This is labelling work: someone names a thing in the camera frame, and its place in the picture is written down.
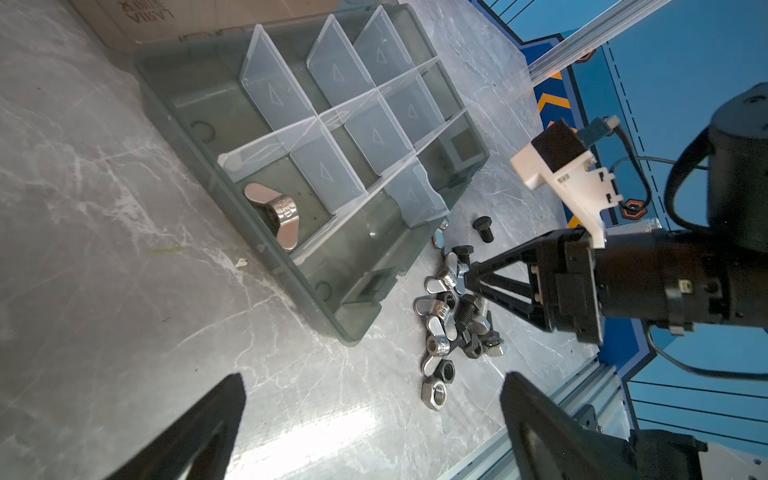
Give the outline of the black hex nut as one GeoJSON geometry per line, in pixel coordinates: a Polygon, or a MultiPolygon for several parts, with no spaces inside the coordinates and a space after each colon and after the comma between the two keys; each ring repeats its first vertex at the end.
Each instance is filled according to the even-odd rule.
{"type": "Polygon", "coordinates": [[[456,369],[452,360],[443,358],[435,368],[433,376],[446,385],[452,384],[456,377],[456,369]]]}

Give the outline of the silver hex nut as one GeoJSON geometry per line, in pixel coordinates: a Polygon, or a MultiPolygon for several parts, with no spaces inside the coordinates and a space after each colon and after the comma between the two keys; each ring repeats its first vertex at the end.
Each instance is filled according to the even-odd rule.
{"type": "Polygon", "coordinates": [[[437,378],[423,382],[421,387],[421,399],[428,408],[434,411],[441,410],[447,400],[446,384],[437,378]]]}

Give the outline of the grey plastic organizer box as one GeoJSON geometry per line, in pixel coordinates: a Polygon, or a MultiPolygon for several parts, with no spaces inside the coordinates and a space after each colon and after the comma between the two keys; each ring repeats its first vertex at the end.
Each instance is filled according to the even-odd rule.
{"type": "Polygon", "coordinates": [[[489,153],[398,1],[76,1],[144,111],[315,329],[358,343],[489,153]],[[291,197],[285,251],[244,188],[291,197]]]}

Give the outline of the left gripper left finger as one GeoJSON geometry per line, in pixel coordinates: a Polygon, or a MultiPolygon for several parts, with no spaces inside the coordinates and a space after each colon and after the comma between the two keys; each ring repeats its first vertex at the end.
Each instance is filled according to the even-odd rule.
{"type": "Polygon", "coordinates": [[[246,403],[243,377],[222,379],[111,479],[222,479],[246,403]]]}

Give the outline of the pile of screws and nuts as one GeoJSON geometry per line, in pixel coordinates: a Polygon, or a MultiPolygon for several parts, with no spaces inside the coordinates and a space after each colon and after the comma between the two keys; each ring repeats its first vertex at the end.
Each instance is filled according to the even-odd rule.
{"type": "Polygon", "coordinates": [[[422,374],[435,378],[438,363],[449,359],[458,350],[469,359],[483,355],[499,357],[505,353],[505,342],[494,328],[492,314],[484,297],[471,294],[464,275],[469,271],[471,245],[448,248],[445,230],[449,221],[444,219],[432,235],[432,245],[443,257],[443,267],[424,282],[426,294],[413,302],[414,312],[422,318],[427,329],[426,353],[422,361],[422,374]]]}

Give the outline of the black bolt far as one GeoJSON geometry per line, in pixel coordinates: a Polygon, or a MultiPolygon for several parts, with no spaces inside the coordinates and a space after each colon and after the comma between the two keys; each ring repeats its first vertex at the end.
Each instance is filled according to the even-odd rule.
{"type": "Polygon", "coordinates": [[[481,240],[490,244],[494,241],[494,234],[492,232],[492,219],[490,216],[480,216],[472,222],[473,229],[478,233],[481,240]]]}

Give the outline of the aluminium front rail frame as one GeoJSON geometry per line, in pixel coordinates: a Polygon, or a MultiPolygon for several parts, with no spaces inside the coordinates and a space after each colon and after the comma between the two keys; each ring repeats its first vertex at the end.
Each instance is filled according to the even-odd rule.
{"type": "Polygon", "coordinates": [[[637,479],[620,378],[593,358],[545,394],[518,373],[501,392],[507,426],[443,479],[637,479]]]}

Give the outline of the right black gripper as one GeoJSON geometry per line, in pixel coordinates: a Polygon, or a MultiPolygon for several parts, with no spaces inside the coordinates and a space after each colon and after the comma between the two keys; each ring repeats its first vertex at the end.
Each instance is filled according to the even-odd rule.
{"type": "Polygon", "coordinates": [[[729,319],[725,262],[715,240],[654,230],[612,236],[595,249],[584,230],[557,230],[473,263],[466,287],[544,332],[600,344],[607,318],[676,332],[729,319]],[[526,280],[502,275],[521,265],[526,280]]]}

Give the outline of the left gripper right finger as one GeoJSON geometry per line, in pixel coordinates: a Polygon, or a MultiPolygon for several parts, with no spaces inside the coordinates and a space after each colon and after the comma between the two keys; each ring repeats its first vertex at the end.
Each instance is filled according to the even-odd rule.
{"type": "Polygon", "coordinates": [[[579,425],[524,375],[506,375],[501,410],[523,479],[634,479],[629,443],[579,425]]]}

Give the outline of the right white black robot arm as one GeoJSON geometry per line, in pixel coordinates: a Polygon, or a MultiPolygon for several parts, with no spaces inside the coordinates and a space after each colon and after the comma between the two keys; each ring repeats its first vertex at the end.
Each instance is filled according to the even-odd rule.
{"type": "Polygon", "coordinates": [[[708,166],[705,225],[611,235],[601,214],[621,197],[591,146],[620,135],[615,118],[575,131],[558,121],[511,160],[531,189],[547,185],[581,219],[489,260],[465,276],[473,293],[545,332],[601,344],[607,318],[636,318],[675,334],[697,323],[767,324],[767,87],[722,105],[674,163],[663,203],[708,166]]]}

